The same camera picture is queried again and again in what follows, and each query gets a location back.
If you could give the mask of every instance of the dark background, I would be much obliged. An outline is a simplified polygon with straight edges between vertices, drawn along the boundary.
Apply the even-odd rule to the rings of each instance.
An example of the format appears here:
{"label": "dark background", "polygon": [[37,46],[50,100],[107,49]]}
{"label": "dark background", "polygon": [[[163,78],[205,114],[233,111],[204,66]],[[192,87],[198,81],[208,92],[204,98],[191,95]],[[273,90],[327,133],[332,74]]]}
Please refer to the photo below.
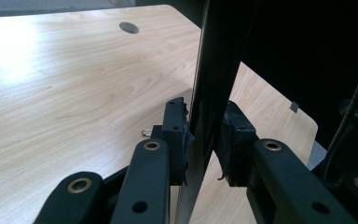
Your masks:
{"label": "dark background", "polygon": [[[136,2],[158,4],[201,26],[203,0]],[[258,4],[242,61],[317,122],[316,140],[328,148],[341,121],[339,103],[358,83],[358,0]]]}

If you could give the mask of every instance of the wood grain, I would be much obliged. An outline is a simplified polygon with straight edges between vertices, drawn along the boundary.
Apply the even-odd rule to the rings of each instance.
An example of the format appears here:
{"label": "wood grain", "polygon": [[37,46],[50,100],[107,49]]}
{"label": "wood grain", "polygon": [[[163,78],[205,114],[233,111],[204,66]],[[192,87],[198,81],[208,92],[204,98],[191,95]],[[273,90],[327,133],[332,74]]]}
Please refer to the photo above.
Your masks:
{"label": "wood grain", "polygon": [[[123,21],[140,32],[123,32]],[[199,41],[168,6],[0,18],[0,223],[32,223],[70,174],[128,165],[165,102],[191,100]],[[315,122],[244,64],[231,98],[259,136],[307,160]],[[254,222],[244,189],[220,175],[213,158],[191,222]]]}

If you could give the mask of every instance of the wooden desk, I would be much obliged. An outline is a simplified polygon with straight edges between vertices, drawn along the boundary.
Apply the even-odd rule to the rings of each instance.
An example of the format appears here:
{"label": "wooden desk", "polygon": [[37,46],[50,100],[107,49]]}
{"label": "wooden desk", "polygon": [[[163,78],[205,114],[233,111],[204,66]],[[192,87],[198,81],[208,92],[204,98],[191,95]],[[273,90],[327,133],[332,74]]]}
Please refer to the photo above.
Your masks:
{"label": "wooden desk", "polygon": [[[123,21],[138,26],[123,32]],[[0,223],[32,223],[66,176],[128,165],[165,102],[191,99],[200,29],[168,6],[0,18]],[[231,100],[305,162],[317,125],[244,64]],[[253,223],[212,158],[192,223]]]}

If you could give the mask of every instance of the desk surface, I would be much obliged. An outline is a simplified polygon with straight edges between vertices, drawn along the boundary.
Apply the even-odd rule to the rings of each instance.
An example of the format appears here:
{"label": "desk surface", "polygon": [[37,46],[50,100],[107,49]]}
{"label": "desk surface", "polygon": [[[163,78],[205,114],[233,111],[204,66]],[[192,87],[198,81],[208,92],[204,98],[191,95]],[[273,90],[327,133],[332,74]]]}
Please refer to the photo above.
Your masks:
{"label": "desk surface", "polygon": [[[119,24],[131,22],[136,35]],[[191,99],[200,29],[172,7],[0,18],[0,223],[32,223],[66,176],[128,165],[165,102]],[[244,64],[231,100],[306,162],[316,123]],[[212,157],[192,223],[253,223]]]}

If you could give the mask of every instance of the black cable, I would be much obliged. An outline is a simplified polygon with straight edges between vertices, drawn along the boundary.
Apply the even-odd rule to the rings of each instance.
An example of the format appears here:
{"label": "black cable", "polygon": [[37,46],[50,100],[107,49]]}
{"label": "black cable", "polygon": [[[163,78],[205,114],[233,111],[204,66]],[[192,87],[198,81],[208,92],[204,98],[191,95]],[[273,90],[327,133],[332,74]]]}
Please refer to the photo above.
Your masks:
{"label": "black cable", "polygon": [[329,169],[331,160],[333,159],[334,154],[337,151],[337,147],[339,146],[339,143],[341,142],[345,131],[347,130],[354,114],[356,113],[357,107],[358,107],[358,84],[357,84],[356,90],[351,98],[351,102],[348,106],[347,112],[345,113],[344,118],[342,119],[341,123],[339,124],[338,130],[337,130],[332,142],[330,143],[326,157],[324,158],[324,164],[322,166],[322,172],[321,172],[321,178],[323,178],[323,179],[326,179],[327,171]]}

